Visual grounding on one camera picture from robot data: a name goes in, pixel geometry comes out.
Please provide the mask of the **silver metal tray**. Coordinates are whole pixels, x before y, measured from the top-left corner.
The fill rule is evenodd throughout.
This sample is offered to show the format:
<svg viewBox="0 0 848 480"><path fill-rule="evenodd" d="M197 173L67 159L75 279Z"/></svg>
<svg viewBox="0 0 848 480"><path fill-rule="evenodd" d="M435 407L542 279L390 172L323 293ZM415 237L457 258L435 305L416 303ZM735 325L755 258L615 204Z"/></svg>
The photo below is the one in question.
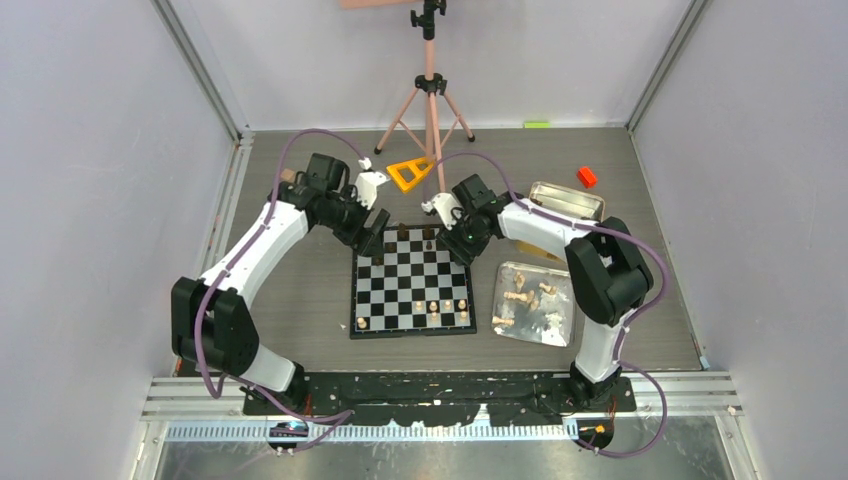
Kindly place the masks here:
<svg viewBox="0 0 848 480"><path fill-rule="evenodd" d="M530 304L506 300L503 293L535 293ZM506 338L552 347L573 339L576 302L569 273L514 261L500 265L495 282L491 330Z"/></svg>

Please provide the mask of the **black white chess board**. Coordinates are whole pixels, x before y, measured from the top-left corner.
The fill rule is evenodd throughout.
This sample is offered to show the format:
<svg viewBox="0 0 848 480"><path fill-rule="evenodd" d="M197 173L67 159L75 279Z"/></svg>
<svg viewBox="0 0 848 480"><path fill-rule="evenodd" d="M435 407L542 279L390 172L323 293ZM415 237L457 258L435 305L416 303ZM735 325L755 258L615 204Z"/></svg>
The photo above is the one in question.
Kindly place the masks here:
<svg viewBox="0 0 848 480"><path fill-rule="evenodd" d="M477 332L470 269L437 241L441 230L391 226L383 256L352 257L350 339Z"/></svg>

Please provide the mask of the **yellow tin box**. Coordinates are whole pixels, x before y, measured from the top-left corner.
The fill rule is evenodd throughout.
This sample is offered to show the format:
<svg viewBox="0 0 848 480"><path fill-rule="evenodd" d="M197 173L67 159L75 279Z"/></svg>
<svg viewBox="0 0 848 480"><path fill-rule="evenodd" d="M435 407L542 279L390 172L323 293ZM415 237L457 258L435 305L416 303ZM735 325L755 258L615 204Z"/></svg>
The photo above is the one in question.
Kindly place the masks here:
<svg viewBox="0 0 848 480"><path fill-rule="evenodd" d="M606 206L600 196L542 181L532 185L528 198L563 215L597 222L603 219Z"/></svg>

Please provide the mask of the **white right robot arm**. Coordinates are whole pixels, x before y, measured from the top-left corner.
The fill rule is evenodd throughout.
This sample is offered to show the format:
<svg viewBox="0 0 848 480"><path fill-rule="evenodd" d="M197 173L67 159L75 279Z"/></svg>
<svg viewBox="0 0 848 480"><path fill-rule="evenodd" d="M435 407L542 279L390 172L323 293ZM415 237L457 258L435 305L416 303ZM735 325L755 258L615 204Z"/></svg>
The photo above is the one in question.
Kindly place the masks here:
<svg viewBox="0 0 848 480"><path fill-rule="evenodd" d="M605 403L621 375L629 324L654 286L642 245L626 225L613 217L602 222L570 217L511 191L497 195L478 175L425 199L421 208L440 219L437 240L463 266L493 238L528 243L565 261L585 318L566 386L584 410Z"/></svg>

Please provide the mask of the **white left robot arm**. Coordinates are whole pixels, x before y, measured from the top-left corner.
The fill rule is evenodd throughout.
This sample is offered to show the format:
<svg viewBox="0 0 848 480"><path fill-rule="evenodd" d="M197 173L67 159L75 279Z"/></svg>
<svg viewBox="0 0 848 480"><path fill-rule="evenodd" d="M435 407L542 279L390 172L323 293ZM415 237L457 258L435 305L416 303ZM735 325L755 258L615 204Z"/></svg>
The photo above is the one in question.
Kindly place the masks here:
<svg viewBox="0 0 848 480"><path fill-rule="evenodd" d="M303 367L265 347L250 307L283 256L323 226L362 257L383 253L390 214L374 208L387 174L359 162L350 175L342 160L313 154L306 170L284 170L245 235L199 278L182 277L171 290L172 350L183 360L268 390L280 412L298 412L307 398Z"/></svg>

